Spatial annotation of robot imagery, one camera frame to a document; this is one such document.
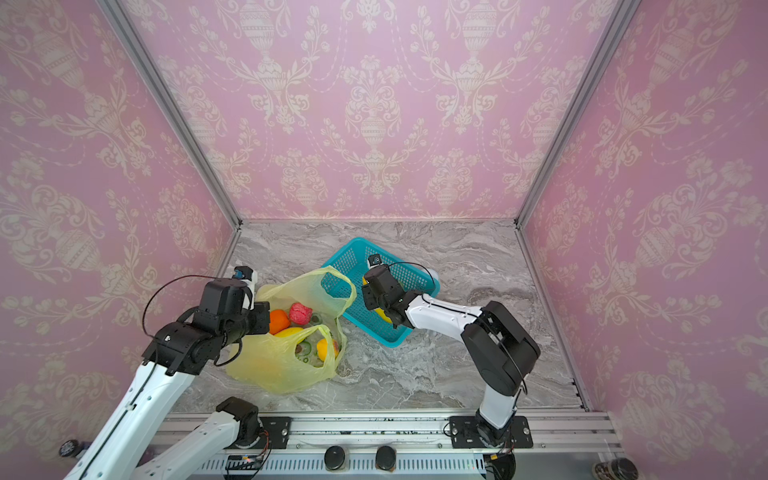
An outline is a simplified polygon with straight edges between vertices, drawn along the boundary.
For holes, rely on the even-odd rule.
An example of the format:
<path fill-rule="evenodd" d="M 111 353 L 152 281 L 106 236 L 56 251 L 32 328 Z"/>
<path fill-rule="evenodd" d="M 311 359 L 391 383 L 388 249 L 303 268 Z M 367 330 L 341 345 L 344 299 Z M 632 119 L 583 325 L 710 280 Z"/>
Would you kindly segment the red fruit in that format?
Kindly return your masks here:
<path fill-rule="evenodd" d="M 288 311 L 289 320 L 298 326 L 308 325 L 312 315 L 313 309 L 300 302 L 293 303 Z"/>

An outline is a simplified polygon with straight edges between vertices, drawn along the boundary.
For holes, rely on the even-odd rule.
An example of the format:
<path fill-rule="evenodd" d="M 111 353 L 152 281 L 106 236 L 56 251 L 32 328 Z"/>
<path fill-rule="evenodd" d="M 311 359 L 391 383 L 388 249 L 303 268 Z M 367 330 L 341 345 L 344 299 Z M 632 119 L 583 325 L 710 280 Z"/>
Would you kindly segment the orange yellow fruit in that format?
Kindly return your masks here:
<path fill-rule="evenodd" d="M 336 340 L 328 342 L 326 339 L 321 339 L 316 343 L 316 354 L 321 362 L 325 362 L 329 353 L 333 354 L 333 358 L 336 359 L 340 354 L 340 347 Z"/>

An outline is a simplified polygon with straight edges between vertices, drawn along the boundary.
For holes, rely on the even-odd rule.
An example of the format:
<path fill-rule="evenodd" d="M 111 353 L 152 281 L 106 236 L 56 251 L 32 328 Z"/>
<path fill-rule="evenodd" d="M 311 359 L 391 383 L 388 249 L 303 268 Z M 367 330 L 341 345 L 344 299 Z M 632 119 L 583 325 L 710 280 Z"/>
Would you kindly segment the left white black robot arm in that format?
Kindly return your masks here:
<path fill-rule="evenodd" d="M 134 379 L 99 434 L 68 473 L 70 479 L 187 479 L 228 447 L 250 447 L 264 434 L 258 409 L 229 397 L 191 433 L 159 456 L 140 460 L 171 408 L 208 363 L 249 335 L 269 331 L 266 302 L 254 295 L 257 275 L 238 266 L 209 278 L 198 305 L 152 335 Z"/>

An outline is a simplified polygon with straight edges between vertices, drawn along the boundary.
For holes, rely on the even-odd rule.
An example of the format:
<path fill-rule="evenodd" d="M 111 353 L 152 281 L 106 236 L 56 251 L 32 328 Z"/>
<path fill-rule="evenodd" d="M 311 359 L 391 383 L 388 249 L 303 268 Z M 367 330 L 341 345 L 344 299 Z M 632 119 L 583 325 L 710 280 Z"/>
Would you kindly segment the yellow mango fruit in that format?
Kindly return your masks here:
<path fill-rule="evenodd" d="M 290 336 L 297 335 L 297 334 L 299 334 L 299 333 L 301 333 L 303 331 L 304 331 L 304 329 L 301 328 L 301 327 L 290 327 L 290 328 L 286 328 L 284 330 L 281 330 L 281 331 L 277 332 L 275 334 L 275 336 L 277 338 L 288 338 Z"/>
<path fill-rule="evenodd" d="M 379 317 L 380 317 L 382 320 L 384 320 L 385 322 L 387 322 L 387 323 L 389 323 L 389 324 L 391 324 L 391 323 L 392 323 L 392 320 L 391 320 L 391 319 L 390 319 L 390 318 L 389 318 L 389 317 L 386 315 L 386 313 L 384 312 L 384 310 L 383 310 L 383 309 L 381 309 L 381 308 L 377 308 L 377 309 L 375 309 L 375 310 L 374 310 L 374 312 L 375 312 L 375 313 L 376 313 L 376 314 L 377 314 L 377 315 L 378 315 L 378 316 L 379 316 Z"/>

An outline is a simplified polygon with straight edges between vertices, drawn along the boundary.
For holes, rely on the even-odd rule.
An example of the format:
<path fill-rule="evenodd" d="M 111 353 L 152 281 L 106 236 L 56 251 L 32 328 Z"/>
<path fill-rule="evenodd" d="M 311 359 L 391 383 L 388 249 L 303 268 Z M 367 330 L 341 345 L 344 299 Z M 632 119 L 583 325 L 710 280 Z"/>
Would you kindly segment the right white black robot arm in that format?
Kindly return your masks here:
<path fill-rule="evenodd" d="M 379 310 L 395 327 L 429 330 L 466 347 L 485 382 L 475 419 L 479 437 L 490 447 L 507 443 L 527 376 L 540 358 L 533 336 L 500 302 L 482 307 L 438 300 L 420 290 L 406 290 L 389 265 L 371 267 L 361 287 L 365 307 Z"/>

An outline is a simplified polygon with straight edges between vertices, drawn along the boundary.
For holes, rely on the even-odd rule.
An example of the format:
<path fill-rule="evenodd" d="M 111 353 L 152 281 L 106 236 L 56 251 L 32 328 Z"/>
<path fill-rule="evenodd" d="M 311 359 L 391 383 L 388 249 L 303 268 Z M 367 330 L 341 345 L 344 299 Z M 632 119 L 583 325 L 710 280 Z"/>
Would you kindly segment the teal plastic basket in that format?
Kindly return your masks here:
<path fill-rule="evenodd" d="M 414 290 L 435 296 L 440 291 L 438 275 L 421 265 L 406 262 L 375 243 L 357 237 L 334 253 L 325 263 L 348 278 L 326 277 L 321 285 L 327 293 L 344 296 L 350 288 L 356 289 L 356 299 L 346 309 L 343 317 L 358 326 L 373 339 L 386 347 L 395 348 L 411 333 L 404 325 L 393 325 L 384 319 L 382 312 L 371 307 L 376 301 L 393 300 L 397 294 Z M 387 265 L 390 274 L 374 285 L 364 286 L 365 275 L 376 266 Z"/>

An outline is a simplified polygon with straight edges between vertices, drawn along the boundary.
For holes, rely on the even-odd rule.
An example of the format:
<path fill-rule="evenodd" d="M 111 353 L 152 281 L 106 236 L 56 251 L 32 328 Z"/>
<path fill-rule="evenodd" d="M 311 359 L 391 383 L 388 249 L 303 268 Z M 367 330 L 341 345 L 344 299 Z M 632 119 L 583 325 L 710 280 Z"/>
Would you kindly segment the white yellow tin can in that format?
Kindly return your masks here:
<path fill-rule="evenodd" d="M 433 283 L 434 285 L 438 285 L 438 284 L 439 284 L 439 275 L 438 275 L 438 273 L 437 273 L 436 271 L 434 271 L 434 270 L 433 270 L 433 269 L 431 269 L 431 268 L 427 268 L 427 269 L 426 269 L 426 273 L 427 273 L 427 274 L 428 274 L 428 276 L 431 278 L 431 280 L 432 280 L 432 283 Z"/>

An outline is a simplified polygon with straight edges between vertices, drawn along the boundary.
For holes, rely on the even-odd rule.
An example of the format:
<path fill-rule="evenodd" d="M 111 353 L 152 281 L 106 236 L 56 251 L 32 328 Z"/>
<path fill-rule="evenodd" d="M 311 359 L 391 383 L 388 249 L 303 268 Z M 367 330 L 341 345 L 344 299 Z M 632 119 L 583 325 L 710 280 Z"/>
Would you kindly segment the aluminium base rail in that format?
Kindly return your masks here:
<path fill-rule="evenodd" d="M 521 409 L 501 447 L 485 446 L 470 410 L 264 413 L 267 436 L 251 449 L 226 449 L 195 479 L 590 479 L 596 463 L 624 456 L 605 413 Z M 328 471 L 328 447 L 346 450 Z M 393 472 L 377 470 L 383 445 L 397 452 Z"/>

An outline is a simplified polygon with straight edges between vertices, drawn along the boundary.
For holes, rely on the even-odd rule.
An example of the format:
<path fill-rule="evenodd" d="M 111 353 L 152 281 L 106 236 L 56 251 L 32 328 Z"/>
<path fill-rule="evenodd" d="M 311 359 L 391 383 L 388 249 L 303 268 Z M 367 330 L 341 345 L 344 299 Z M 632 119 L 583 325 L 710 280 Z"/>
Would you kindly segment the right black round knob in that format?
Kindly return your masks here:
<path fill-rule="evenodd" d="M 375 454 L 375 467 L 377 470 L 393 472 L 397 466 L 397 452 L 390 445 L 380 446 Z"/>

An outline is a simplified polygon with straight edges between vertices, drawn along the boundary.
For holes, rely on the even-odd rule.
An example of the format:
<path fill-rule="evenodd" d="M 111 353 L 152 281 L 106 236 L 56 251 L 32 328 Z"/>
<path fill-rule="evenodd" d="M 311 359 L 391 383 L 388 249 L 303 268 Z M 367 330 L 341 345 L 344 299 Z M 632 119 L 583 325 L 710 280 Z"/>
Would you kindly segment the left black round knob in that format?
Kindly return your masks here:
<path fill-rule="evenodd" d="M 324 453 L 323 462 L 328 471 L 336 472 L 344 470 L 347 464 L 346 450 L 340 445 L 328 447 Z"/>

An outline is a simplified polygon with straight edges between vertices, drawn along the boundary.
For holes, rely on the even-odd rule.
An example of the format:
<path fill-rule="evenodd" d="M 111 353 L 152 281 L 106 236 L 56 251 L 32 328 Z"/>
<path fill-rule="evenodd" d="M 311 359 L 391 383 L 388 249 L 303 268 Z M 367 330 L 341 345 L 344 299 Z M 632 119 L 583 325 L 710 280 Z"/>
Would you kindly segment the black round knob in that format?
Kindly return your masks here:
<path fill-rule="evenodd" d="M 324 453 L 323 462 L 328 471 L 336 472 L 344 470 L 347 464 L 346 450 L 340 445 L 328 447 Z"/>
<path fill-rule="evenodd" d="M 380 446 L 375 454 L 375 467 L 377 470 L 393 472 L 397 466 L 397 452 L 390 445 Z"/>

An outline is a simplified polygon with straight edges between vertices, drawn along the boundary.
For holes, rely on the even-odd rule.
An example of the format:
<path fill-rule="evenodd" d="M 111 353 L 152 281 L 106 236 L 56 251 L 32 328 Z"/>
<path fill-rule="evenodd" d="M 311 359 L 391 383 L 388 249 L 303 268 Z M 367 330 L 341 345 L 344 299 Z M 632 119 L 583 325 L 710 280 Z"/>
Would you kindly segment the orange star fruit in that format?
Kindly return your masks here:
<path fill-rule="evenodd" d="M 291 321 L 285 311 L 277 309 L 270 312 L 269 333 L 271 335 L 277 335 L 290 327 Z"/>

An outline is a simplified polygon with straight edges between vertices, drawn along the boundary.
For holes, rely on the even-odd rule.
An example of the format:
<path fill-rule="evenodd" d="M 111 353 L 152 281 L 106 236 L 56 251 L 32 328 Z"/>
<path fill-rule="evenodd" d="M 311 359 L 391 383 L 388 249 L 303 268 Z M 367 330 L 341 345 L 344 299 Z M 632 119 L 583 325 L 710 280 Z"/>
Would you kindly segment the yellow plastic bag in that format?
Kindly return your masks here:
<path fill-rule="evenodd" d="M 331 276 L 348 280 L 334 268 L 323 267 L 283 284 L 260 287 L 256 299 L 268 302 L 271 310 L 288 313 L 293 303 L 300 302 L 313 309 L 312 319 L 305 326 L 292 324 L 291 327 L 301 327 L 304 331 L 288 338 L 277 338 L 270 333 L 246 337 L 240 355 L 226 366 L 227 375 L 272 394 L 303 391 L 335 377 L 348 343 L 341 320 L 356 299 L 356 289 L 351 287 L 344 296 L 327 293 L 321 282 Z M 316 343 L 321 339 L 338 342 L 340 354 L 336 359 L 332 353 L 325 362 L 318 359 Z M 295 354 L 296 345 L 302 341 L 312 345 L 312 354 L 304 361 Z"/>

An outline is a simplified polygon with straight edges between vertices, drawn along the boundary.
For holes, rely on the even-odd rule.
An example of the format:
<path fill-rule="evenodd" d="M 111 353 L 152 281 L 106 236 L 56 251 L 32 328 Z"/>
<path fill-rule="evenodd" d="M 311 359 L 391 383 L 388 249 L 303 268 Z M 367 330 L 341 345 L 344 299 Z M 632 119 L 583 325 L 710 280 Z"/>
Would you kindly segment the purple plastic bottle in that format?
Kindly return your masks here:
<path fill-rule="evenodd" d="M 77 439 L 69 439 L 63 442 L 58 450 L 60 458 L 80 459 L 89 449 L 91 443 Z"/>

